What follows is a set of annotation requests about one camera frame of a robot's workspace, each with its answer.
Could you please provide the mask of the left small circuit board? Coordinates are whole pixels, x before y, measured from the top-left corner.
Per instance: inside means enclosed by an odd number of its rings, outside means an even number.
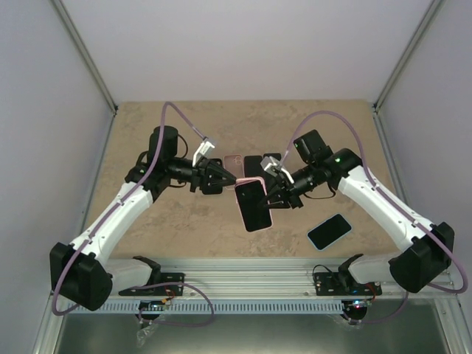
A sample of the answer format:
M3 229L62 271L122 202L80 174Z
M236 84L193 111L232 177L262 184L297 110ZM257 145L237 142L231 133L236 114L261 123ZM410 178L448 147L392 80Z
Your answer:
M141 301L138 309L140 312L162 312L172 305L170 299Z

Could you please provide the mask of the light pink phone case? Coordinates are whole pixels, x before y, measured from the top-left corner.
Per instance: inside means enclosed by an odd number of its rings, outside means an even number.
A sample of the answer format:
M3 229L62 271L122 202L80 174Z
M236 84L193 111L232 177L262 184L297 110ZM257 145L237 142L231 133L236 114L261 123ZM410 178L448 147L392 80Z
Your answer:
M236 178L244 177L243 157L240 154L225 155L223 167Z

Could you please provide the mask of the phone in blue case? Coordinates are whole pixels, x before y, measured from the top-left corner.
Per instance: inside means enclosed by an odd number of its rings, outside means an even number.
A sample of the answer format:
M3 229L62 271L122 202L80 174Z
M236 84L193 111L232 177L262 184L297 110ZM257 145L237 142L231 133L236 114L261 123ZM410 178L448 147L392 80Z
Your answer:
M307 233L315 249L322 251L352 231L351 224L341 214L336 214Z

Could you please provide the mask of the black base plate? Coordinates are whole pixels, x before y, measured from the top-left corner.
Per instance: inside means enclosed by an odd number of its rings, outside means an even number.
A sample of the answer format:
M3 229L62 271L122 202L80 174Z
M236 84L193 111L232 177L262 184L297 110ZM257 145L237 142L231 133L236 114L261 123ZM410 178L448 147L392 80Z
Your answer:
M380 284L361 284L339 272L316 272L313 280L317 296L380 296L383 293Z
M183 282L184 273L161 273L160 275L152 275L147 281L146 285L155 285L168 282ZM149 288L149 289L126 289L120 291L120 296L163 296L173 297L181 296L183 288L180 285L166 285L163 287Z

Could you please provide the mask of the black smartphone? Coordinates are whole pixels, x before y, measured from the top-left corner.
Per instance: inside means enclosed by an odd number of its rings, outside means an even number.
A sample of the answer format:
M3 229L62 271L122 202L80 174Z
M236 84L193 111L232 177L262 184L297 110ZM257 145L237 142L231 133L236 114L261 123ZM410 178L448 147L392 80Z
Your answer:
M245 156L243 158L244 176L246 178L263 177L264 171L260 164L262 160L263 157L260 155Z

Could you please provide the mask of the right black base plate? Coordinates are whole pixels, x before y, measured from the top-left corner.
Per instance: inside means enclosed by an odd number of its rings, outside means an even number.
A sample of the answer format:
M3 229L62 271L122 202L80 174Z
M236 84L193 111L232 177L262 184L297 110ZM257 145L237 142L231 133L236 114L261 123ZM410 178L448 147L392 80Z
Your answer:
M313 280L317 296L380 296L383 293L380 284L361 284L339 272L316 272Z

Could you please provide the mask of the clear plastic bag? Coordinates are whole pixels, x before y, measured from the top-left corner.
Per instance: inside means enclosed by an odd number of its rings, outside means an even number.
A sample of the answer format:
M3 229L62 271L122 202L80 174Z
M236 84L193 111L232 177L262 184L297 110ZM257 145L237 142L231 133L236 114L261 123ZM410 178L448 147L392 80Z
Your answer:
M143 347L146 341L156 332L159 325L153 321L142 320L136 332L136 346Z

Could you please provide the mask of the left aluminium corner post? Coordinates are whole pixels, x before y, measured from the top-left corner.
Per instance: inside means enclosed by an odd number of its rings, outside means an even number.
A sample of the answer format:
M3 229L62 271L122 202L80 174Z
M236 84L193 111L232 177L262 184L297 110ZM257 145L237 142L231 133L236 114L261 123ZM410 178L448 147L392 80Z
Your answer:
M82 62L84 63L86 69L91 75L95 85L97 86L99 92L101 93L103 99L105 100L108 108L110 109L113 116L117 114L118 105L115 103L111 92L109 91L103 76L100 74L97 65L95 64L82 36L80 35L69 11L66 9L63 1L61 0L50 0L49 3L52 5L57 17L62 23L66 33L68 34L72 44L77 50L78 55L80 56Z

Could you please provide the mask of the small circuit board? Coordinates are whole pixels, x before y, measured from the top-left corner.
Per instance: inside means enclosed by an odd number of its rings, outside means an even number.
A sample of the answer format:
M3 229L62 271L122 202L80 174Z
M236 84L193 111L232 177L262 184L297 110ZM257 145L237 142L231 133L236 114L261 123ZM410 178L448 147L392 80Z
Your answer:
M352 302L348 302L347 307L349 308L368 308L372 305L372 301L370 299L357 299L353 300Z
M141 301L138 309L140 312L162 312L172 305L170 299Z

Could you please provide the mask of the right small circuit board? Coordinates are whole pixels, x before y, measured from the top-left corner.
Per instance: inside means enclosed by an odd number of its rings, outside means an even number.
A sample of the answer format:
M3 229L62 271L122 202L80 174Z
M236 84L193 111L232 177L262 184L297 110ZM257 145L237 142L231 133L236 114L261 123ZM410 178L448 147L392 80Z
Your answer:
M349 308L368 308L372 305L372 301L370 299L357 299L353 300L352 302L348 302L347 307Z

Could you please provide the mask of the right aluminium corner post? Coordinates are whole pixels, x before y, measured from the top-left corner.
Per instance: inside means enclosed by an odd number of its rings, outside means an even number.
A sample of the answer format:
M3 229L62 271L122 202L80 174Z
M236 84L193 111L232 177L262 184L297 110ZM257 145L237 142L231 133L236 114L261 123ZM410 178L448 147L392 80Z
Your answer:
M392 73L390 74L388 80L381 89L377 100L372 104L373 110L376 114L381 111L382 106L384 105L387 98L391 94L393 88L396 86L397 82L401 78L401 75L405 71L414 53L419 47L421 41L428 33L429 28L434 23L435 18L438 16L444 4L445 0L430 1L423 17L421 18L419 24L416 26L411 38L409 39L409 42L407 43L400 58L395 64Z

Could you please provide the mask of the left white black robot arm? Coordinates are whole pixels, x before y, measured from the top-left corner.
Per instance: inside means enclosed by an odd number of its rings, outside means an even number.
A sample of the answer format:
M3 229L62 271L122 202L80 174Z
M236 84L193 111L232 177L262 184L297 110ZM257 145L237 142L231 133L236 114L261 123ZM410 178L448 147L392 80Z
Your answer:
M214 145L203 139L192 159L179 157L178 130L153 130L148 149L139 155L117 196L100 217L71 243L56 243L49 254L53 299L64 296L88 310L99 309L115 294L141 290L156 293L163 283L161 266L143 256L112 260L112 251L134 221L170 187L172 181L196 190L232 186L235 176L215 159Z

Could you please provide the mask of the aluminium corner post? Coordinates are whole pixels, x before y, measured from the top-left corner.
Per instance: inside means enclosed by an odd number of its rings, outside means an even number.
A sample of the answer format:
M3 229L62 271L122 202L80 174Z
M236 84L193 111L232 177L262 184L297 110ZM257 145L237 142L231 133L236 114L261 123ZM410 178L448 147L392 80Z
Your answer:
M435 18L438 16L444 4L445 0L430 1L423 17L421 18L419 24L416 26L411 38L409 39L409 42L407 43L400 58L395 64L392 73L390 74L388 80L381 89L377 100L372 104L373 110L376 114L381 111L382 106L384 105L387 98L391 94L393 88L396 86L397 82L401 78L401 75L405 71L414 53L419 47L421 41L428 33L429 28L434 23Z
M86 69L91 75L95 85L97 86L99 92L101 93L103 99L105 100L108 108L110 109L113 116L117 114L118 105L115 103L111 92L109 91L103 76L100 74L97 65L95 64L82 36L80 35L69 11L66 9L63 1L61 0L50 0L49 3L52 5L57 17L62 23L66 33L68 34L72 44L77 50L78 55L80 56L82 62L84 63Z

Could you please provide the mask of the phone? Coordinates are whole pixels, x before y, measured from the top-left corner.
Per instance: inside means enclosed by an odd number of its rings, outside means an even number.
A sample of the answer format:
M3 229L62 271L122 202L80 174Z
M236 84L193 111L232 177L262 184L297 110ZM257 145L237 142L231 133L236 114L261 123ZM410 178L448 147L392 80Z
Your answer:
M266 186L262 177L239 178L235 196L247 232L269 229L273 225L271 211L266 208Z
M352 231L351 224L341 214L336 214L307 233L315 249L322 251Z
M266 158L266 157L271 157L271 158L276 159L277 161L280 161L282 158L282 155L280 153L264 153L263 158Z

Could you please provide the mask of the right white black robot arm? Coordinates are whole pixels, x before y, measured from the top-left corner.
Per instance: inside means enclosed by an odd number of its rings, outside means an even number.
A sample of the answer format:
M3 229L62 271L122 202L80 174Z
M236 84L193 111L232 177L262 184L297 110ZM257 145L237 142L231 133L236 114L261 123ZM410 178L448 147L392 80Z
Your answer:
M294 173L273 156L261 161L262 169L274 178L261 208L300 208L302 194L326 184L357 203L398 249L381 256L357 254L345 261L338 277L343 292L356 294L365 283L394 281L415 294L451 265L454 230L410 209L371 175L356 153L348 148L333 152L316 130L295 139L294 146L306 164Z

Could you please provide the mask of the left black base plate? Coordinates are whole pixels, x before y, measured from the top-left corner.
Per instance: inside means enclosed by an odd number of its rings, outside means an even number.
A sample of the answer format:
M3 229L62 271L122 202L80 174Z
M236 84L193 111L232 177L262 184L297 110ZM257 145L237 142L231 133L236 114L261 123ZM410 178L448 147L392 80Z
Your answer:
M147 281L146 285L155 285L168 282L183 282L184 273L161 273L160 275L152 275ZM181 296L183 288L180 285L166 285L163 287L149 288L149 289L126 289L120 291L120 296L163 296L173 297Z

